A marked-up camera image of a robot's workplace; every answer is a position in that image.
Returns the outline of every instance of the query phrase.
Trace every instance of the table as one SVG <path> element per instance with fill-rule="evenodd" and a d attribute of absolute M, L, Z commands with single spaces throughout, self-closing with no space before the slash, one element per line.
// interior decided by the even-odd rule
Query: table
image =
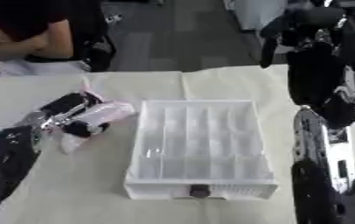
<path fill-rule="evenodd" d="M 142 100 L 252 99 L 266 153 L 280 188 L 266 201 L 222 199 L 130 200 L 122 181 L 129 166 L 136 118 L 114 123 L 106 133 L 66 156 L 51 141 L 15 193 L 0 206 L 0 224 L 88 223 L 295 223 L 290 166 L 292 121 L 298 107 L 288 97 L 286 67 L 226 67 L 195 73 L 98 73 L 0 77 L 0 129 L 29 111 L 83 88 L 130 102 Z M 353 127 L 355 144 L 355 126 Z"/>

